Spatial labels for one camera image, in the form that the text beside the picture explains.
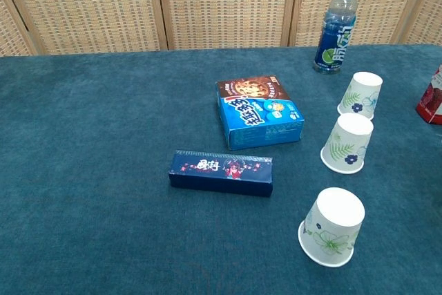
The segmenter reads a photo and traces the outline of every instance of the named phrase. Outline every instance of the snack box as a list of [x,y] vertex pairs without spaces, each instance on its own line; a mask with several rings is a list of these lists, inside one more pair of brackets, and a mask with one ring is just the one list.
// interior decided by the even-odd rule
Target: snack box
[[216,93],[230,150],[301,139],[304,117],[276,76],[216,82]]
[[433,75],[416,111],[426,122],[442,124],[442,64]]
[[169,178],[177,188],[269,197],[272,158],[177,150]]

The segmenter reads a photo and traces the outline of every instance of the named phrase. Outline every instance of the product box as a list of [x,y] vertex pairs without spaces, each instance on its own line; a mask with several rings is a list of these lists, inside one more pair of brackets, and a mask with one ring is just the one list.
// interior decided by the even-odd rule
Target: product box
[[304,117],[276,76],[216,82],[216,92],[230,150],[301,139]]
[[177,150],[169,178],[172,187],[269,197],[272,158]]
[[416,107],[419,115],[431,124],[442,124],[442,64]]

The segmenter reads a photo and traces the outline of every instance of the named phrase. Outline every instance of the blue rectangular box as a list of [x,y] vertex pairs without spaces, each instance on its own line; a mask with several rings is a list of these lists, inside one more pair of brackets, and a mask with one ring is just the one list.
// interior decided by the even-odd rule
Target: blue rectangular box
[[304,117],[276,76],[216,82],[216,93],[230,150],[301,139]]
[[269,197],[272,158],[177,150],[169,178],[177,188]]

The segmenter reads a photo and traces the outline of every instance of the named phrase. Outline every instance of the white paper cup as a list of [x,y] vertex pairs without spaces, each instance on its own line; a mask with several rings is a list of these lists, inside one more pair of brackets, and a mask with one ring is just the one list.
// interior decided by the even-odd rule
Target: white paper cup
[[353,78],[338,105],[339,114],[358,113],[373,119],[383,80],[369,72],[354,73]]
[[298,228],[302,250],[313,261],[327,267],[348,263],[365,217],[361,200],[341,188],[322,190]]
[[373,124],[363,115],[344,113],[339,116],[320,158],[329,169],[341,174],[359,172],[372,136]]

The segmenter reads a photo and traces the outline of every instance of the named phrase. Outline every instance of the table surface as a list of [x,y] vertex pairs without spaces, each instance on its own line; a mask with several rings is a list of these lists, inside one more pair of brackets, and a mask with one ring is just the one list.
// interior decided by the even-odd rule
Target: table surface
[[[351,46],[337,75],[315,48],[0,58],[1,294],[440,294],[442,126],[415,106],[442,62],[431,45]],[[365,166],[319,152],[356,71],[383,78]],[[273,157],[270,198],[176,189],[176,149],[229,153],[215,82],[277,75],[302,139]],[[353,258],[310,260],[297,230],[318,193],[365,205]]]

